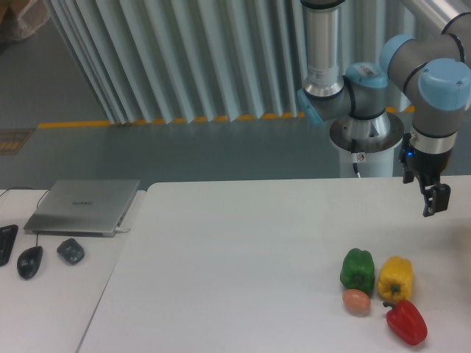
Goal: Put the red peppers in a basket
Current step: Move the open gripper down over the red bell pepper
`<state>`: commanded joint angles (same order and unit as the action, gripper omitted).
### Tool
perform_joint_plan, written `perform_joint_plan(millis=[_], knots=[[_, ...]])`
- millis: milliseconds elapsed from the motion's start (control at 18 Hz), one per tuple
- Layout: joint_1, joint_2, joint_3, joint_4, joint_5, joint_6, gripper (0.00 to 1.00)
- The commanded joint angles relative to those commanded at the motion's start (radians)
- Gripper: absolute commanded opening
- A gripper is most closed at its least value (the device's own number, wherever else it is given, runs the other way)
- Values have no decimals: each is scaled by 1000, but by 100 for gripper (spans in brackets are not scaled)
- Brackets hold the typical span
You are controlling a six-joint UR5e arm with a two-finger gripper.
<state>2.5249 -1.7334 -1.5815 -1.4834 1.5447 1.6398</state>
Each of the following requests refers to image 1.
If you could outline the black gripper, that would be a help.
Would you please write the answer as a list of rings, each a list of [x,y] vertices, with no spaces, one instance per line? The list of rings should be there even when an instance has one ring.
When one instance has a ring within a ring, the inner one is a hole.
[[[405,133],[402,140],[399,161],[403,164],[403,184],[419,181],[425,206],[423,216],[429,217],[448,209],[451,188],[440,182],[440,176],[447,167],[451,150],[440,154],[429,154],[412,145],[411,133]]]

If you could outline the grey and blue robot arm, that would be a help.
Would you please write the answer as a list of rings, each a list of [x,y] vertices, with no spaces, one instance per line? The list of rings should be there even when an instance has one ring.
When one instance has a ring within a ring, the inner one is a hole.
[[[406,1],[436,36],[389,39],[376,63],[340,71],[340,1],[302,3],[308,74],[298,91],[305,117],[329,121],[330,140],[348,177],[392,174],[418,182],[424,216],[445,211],[450,187],[441,181],[470,106],[470,10],[460,1]]]

